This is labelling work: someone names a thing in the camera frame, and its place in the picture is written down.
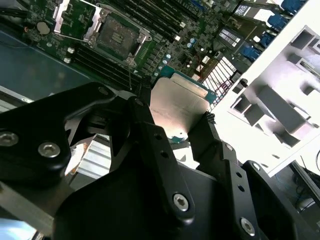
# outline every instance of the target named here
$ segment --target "blue connector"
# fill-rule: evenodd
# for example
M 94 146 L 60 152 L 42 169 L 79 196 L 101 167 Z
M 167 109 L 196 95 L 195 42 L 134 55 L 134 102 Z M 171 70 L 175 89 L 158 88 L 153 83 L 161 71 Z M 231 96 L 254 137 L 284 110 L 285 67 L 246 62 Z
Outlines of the blue connector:
M 240 53 L 250 61 L 254 62 L 261 54 L 261 51 L 254 46 L 245 45 L 240 49 Z
M 281 4 L 281 8 L 295 15 L 300 10 L 300 8 L 302 8 L 305 2 L 306 1 L 304 0 L 284 0 Z
M 190 0 L 190 2 L 195 5 L 198 9 L 200 9 L 201 11 L 205 10 L 205 7 L 202 6 L 197 0 Z
M 282 29 L 284 29 L 284 27 L 287 25 L 288 22 L 289 22 L 288 19 L 284 18 L 279 14 L 270 16 L 268 18 L 268 23 L 278 31 L 281 31 Z
M 275 36 L 271 35 L 270 33 L 265 32 L 264 34 L 262 34 L 259 43 L 264 48 L 267 48 L 274 39 L 275 39 Z

